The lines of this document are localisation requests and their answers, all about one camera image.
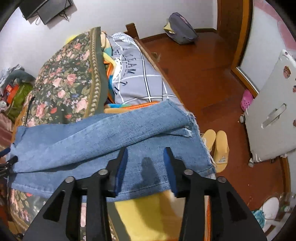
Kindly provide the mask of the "blue denim jeans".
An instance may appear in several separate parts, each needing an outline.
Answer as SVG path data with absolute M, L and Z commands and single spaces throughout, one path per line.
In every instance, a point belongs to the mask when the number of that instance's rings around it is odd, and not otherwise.
M 170 188 L 164 149 L 206 177 L 215 173 L 192 113 L 171 100 L 120 114 L 97 114 L 76 123 L 20 126 L 11 144 L 8 186 L 49 198 L 69 176 L 82 179 L 107 166 L 126 147 L 118 201 Z

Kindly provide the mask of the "orange box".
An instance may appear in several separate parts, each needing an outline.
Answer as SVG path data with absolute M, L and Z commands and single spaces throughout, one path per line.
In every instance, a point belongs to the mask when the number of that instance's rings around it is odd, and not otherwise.
M 7 93 L 7 99 L 6 99 L 6 102 L 8 105 L 10 105 L 17 93 L 19 89 L 19 85 L 18 84 L 15 84 L 15 85 L 10 85 L 8 84 L 6 86 L 6 93 Z

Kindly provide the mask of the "green storage basket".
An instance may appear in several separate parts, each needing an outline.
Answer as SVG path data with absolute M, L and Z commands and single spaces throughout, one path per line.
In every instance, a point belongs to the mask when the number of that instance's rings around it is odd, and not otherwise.
M 26 97 L 32 90 L 33 86 L 29 83 L 22 83 L 18 86 L 18 90 L 13 95 L 11 103 L 8 109 L 5 111 L 6 116 L 15 123 L 16 118 L 22 111 L 23 104 L 25 103 Z

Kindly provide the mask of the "yellow slipper right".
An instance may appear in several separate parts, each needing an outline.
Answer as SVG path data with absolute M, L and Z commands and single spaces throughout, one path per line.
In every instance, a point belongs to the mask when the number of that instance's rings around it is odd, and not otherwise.
M 229 146 L 227 135 L 224 131 L 220 130 L 216 134 L 215 150 L 213 161 L 215 163 L 215 169 L 217 173 L 222 172 L 227 164 L 229 157 Z

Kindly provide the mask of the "yellow slipper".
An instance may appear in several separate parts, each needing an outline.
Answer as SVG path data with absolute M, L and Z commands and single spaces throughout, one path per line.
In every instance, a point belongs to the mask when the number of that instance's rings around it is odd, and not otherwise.
M 216 132 L 212 129 L 208 129 L 206 130 L 206 132 L 204 132 L 202 135 L 201 135 L 201 138 L 207 148 L 207 150 L 209 152 L 212 151 L 212 147 L 215 143 L 215 139 L 216 139 Z
M 227 164 L 229 157 L 229 146 L 227 135 L 224 131 L 220 130 L 216 134 L 215 150 L 213 161 L 215 163 L 215 169 L 217 173 L 222 172 Z

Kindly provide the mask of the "yellow blanket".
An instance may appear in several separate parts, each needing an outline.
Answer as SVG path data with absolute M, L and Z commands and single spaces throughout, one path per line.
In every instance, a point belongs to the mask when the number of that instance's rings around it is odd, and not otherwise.
M 130 240 L 178 240 L 184 206 L 170 190 L 115 202 Z

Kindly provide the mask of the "grey plush toy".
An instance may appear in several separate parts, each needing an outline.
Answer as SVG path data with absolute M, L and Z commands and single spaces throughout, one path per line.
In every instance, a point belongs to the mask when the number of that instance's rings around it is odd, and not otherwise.
M 1 85 L 1 93 L 4 93 L 6 86 L 15 80 L 17 84 L 29 83 L 34 85 L 36 78 L 22 69 L 14 70 L 7 76 L 7 78 L 4 80 L 4 83 Z

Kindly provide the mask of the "white hard suitcase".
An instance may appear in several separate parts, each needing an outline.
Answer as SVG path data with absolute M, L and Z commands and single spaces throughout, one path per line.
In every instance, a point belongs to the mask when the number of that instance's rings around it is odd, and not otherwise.
M 287 50 L 240 121 L 247 130 L 250 167 L 295 150 L 295 59 Z

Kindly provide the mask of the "pink croc shoe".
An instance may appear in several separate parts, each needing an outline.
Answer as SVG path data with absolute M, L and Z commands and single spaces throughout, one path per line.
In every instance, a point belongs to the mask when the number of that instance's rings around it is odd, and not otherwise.
M 252 104 L 254 98 L 253 95 L 251 94 L 251 92 L 249 90 L 245 90 L 240 102 L 240 107 L 243 111 L 246 111 L 249 106 Z

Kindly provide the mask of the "yellow curved headboard pad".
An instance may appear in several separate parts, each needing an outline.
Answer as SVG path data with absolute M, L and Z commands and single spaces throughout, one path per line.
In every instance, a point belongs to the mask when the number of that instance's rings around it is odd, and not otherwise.
M 74 40 L 78 35 L 71 35 L 65 41 L 65 44 L 69 44 L 72 40 Z

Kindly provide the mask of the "grey checked quilt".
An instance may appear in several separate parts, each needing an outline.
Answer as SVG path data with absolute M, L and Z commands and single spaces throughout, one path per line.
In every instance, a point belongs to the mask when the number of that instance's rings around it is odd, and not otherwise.
M 115 104 L 138 105 L 155 101 L 173 101 L 180 109 L 183 104 L 162 74 L 154 68 L 129 35 L 108 36 L 115 70 L 109 79 Z

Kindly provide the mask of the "white wardrobe sliding door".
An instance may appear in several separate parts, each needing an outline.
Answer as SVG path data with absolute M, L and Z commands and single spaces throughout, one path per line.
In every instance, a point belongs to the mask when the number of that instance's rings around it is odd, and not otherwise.
M 234 71 L 256 96 L 282 50 L 295 58 L 295 24 L 275 1 L 253 1 L 252 4 L 246 45 Z

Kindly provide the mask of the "brown wooden door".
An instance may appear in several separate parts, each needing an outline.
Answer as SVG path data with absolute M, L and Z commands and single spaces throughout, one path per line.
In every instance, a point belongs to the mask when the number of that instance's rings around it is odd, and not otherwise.
M 217 33 L 236 50 L 243 18 L 243 0 L 217 1 Z

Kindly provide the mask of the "large wall television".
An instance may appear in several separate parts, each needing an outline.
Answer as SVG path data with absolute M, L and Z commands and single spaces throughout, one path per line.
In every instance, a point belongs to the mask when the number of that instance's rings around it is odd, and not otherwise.
M 21 2 L 19 8 L 23 17 L 28 20 L 47 0 L 24 0 Z

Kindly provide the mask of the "small wall monitor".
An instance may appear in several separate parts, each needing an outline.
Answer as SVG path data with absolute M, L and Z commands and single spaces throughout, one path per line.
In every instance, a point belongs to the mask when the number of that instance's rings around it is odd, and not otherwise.
M 72 6 L 70 0 L 49 0 L 46 1 L 38 10 L 37 14 L 44 25 L 48 24 L 53 18 Z

